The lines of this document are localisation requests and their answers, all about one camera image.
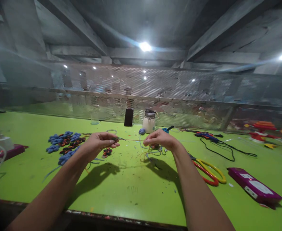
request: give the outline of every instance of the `smartphone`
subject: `smartphone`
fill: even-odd
[[[126,109],[125,120],[124,120],[124,126],[125,127],[132,127],[133,116],[134,116],[134,110],[133,109]]]

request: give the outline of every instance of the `hand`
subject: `hand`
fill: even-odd
[[[119,140],[115,134],[108,132],[93,133],[86,142],[84,142],[78,152],[88,155],[88,161],[91,162],[104,148],[116,148],[120,146]]]
[[[149,144],[152,146],[160,144],[170,151],[174,151],[176,147],[181,145],[181,143],[176,138],[161,129],[149,134],[143,141],[143,144],[145,146]]]

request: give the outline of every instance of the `red toy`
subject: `red toy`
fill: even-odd
[[[265,133],[265,130],[277,130],[277,128],[272,124],[272,122],[258,121],[257,123],[253,124],[252,126],[258,129],[257,132],[249,133],[251,135],[249,139],[254,142],[264,143],[266,140],[266,137],[273,138],[273,139],[279,138],[278,136],[273,136],[273,135],[269,135]]]

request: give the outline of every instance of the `red and yellow scissors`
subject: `red and yellow scissors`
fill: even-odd
[[[212,186],[218,186],[219,182],[222,184],[225,184],[227,182],[227,180],[225,179],[224,174],[218,169],[216,168],[214,165],[211,165],[203,160],[197,159],[195,157],[193,157],[191,154],[189,154],[190,159],[192,160],[192,162],[194,163],[194,165],[199,168],[202,172],[204,172],[206,175],[208,175],[213,181],[207,180],[206,178],[202,177],[204,179],[204,181]],[[221,176],[222,179],[218,178],[216,175],[214,175],[212,173],[212,171],[207,167],[207,166],[211,167],[212,169],[214,169],[217,173],[219,173],[219,175]]]

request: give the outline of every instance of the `clear plastic cup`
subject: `clear plastic cup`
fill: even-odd
[[[99,112],[91,113],[91,124],[92,125],[99,124]]]

